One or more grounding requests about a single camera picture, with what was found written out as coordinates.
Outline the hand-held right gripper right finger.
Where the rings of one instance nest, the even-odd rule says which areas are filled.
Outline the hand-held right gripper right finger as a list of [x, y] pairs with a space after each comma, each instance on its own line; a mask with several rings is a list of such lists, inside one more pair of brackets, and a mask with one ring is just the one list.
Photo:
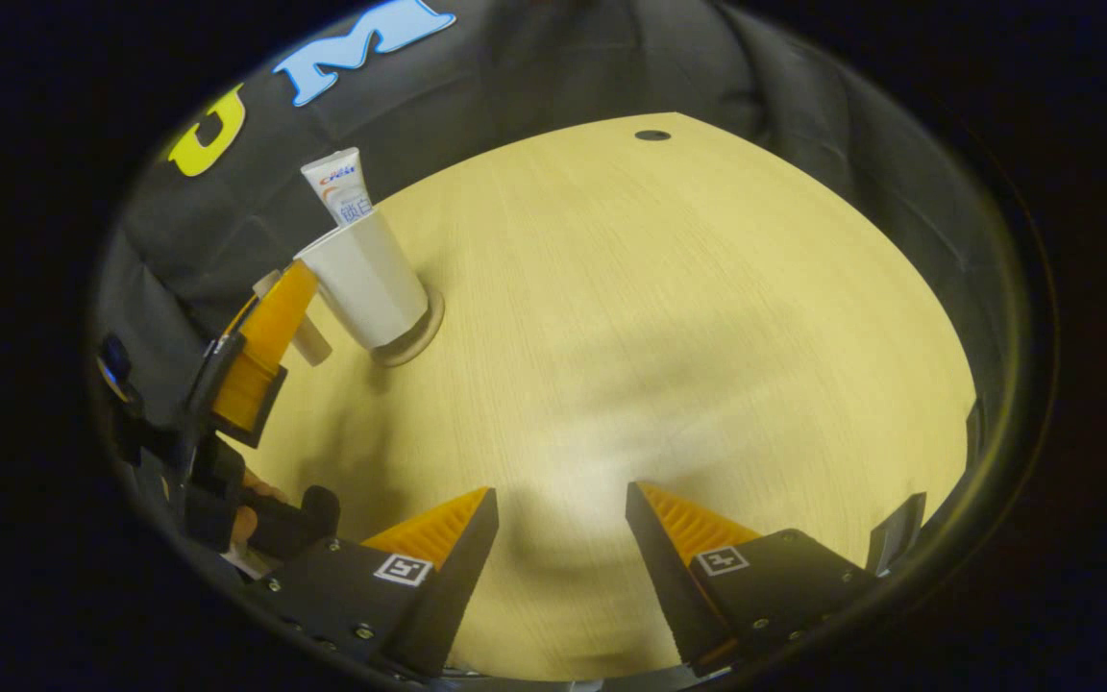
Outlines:
[[628, 484], [625, 517], [680, 661], [702, 676], [800, 645], [879, 580], [804, 531], [753, 531], [654, 483]]

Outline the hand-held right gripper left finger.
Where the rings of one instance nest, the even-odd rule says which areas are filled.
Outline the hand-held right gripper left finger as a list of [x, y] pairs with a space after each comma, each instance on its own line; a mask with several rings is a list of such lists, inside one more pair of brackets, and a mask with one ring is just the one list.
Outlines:
[[438, 679], [497, 531], [497, 492], [483, 486], [361, 543], [309, 538], [245, 601], [346, 664]]

